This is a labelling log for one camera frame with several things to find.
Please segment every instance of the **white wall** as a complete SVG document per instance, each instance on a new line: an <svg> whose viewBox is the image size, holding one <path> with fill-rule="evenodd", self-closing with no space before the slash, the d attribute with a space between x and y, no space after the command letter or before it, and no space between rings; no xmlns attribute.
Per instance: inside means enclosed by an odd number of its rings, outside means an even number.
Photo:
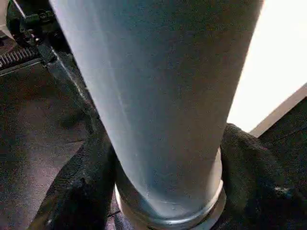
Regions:
<svg viewBox="0 0 307 230"><path fill-rule="evenodd" d="M259 136L306 96L306 82L307 0L266 0L228 122Z"/></svg>

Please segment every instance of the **black fabric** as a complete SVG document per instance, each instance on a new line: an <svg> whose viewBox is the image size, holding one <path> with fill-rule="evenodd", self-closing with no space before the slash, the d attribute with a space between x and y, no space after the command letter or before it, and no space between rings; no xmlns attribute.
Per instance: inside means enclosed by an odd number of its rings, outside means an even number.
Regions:
<svg viewBox="0 0 307 230"><path fill-rule="evenodd" d="M115 154L103 132L94 133L61 169L30 230L104 229L115 182Z"/></svg>
<svg viewBox="0 0 307 230"><path fill-rule="evenodd" d="M257 138L228 124L221 143L225 210L215 229L304 229L306 199Z"/></svg>
<svg viewBox="0 0 307 230"><path fill-rule="evenodd" d="M48 191L36 220L44 219L46 226L50 216L60 219L58 225L50 229L103 229L105 222L107 230L134 229L118 210L111 213L106 221L96 215L99 210L96 206L87 203L92 204L91 201L95 200L100 202L98 207L104 206L107 209L108 206L108 202L97 196L104 192L105 187L95 187L99 184L96 180L88 186L87 177L84 177L84 173L88 174L87 171L94 172L94 175L100 172L100 167L96 165L99 161L91 159L95 155L93 153L99 152L97 148L101 145L95 144L99 143L98 140L98 136L90 139L63 167ZM222 216L213 229L307 228L306 199L295 189L283 168L260 140L235 125L228 124L221 150L227 201ZM99 164L103 167L105 163L103 161ZM112 177L112 172L102 174L104 176L96 179L106 181L109 176Z"/></svg>
<svg viewBox="0 0 307 230"><path fill-rule="evenodd" d="M307 98L259 139L272 151L296 188L307 196Z"/></svg>

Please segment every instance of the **black cloth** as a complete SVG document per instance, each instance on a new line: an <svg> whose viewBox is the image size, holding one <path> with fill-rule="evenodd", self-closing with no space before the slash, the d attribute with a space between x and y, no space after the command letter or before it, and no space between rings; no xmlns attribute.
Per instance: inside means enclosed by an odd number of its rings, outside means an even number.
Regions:
<svg viewBox="0 0 307 230"><path fill-rule="evenodd" d="M100 217L97 215L97 210L107 210L108 207L104 206L109 204L110 196L105 196L105 200L101 197L100 200L97 199L98 190L93 185L97 183L96 179L106 181L109 177L112 181L113 175L110 168L109 171L99 171L99 169L105 169L104 165L108 162L104 161L97 167L95 165L98 163L97 157L94 157L93 161L92 159L88 161L92 154L99 152L98 147L102 150L100 150L102 154L100 157L107 154L110 149L109 145L106 150L105 145L95 144L100 143L99 135L91 138L94 138L94 141L93 139L87 141L58 174L31 226L34 226L37 221L43 223L42 229L103 229L106 222L107 230L133 229L118 209L111 210L113 213L108 215L107 221L101 218L103 215ZM221 150L227 201L213 229L307 228L306 199L296 190L273 154L262 145L260 140L243 132L235 125L228 124L224 131ZM89 183L84 179L86 176L84 177L83 173L91 175L88 177ZM97 185L100 185L100 193L103 193L104 189L107 194L110 193L110 186L103 187L100 183ZM86 203L96 204L97 206L89 207L98 209L87 207L84 213L83 208L86 207L84 205ZM75 221L75 217L77 219L82 217L82 221ZM47 224L53 223L53 219L61 220L56 228Z"/></svg>

